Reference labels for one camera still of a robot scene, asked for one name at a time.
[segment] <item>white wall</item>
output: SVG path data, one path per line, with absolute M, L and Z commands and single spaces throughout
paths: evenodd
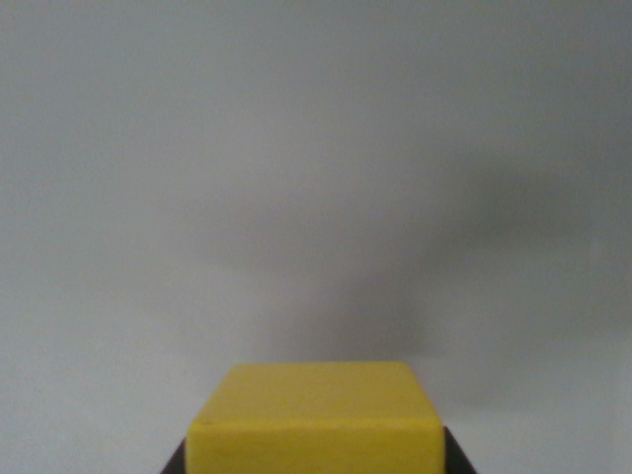
M 631 24 L 3 4 L 0 471 L 158 472 L 233 363 L 403 358 L 481 473 L 627 472 Z

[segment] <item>yellow cube top face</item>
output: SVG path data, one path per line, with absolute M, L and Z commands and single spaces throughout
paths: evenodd
M 233 367 L 192 423 L 189 474 L 443 472 L 441 421 L 400 362 Z

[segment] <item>wooden block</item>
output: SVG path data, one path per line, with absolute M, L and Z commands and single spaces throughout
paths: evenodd
M 188 474 L 442 474 L 441 420 L 400 362 L 233 367 L 191 424 Z

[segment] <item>yellow box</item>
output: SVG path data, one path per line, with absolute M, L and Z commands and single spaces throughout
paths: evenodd
M 441 420 L 400 362 L 233 367 L 191 424 L 188 474 L 442 474 Z

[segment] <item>gray wall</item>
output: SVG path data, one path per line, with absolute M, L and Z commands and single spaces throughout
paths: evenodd
M 0 7 L 0 471 L 158 472 L 232 364 L 404 359 L 481 473 L 632 463 L 632 7 Z

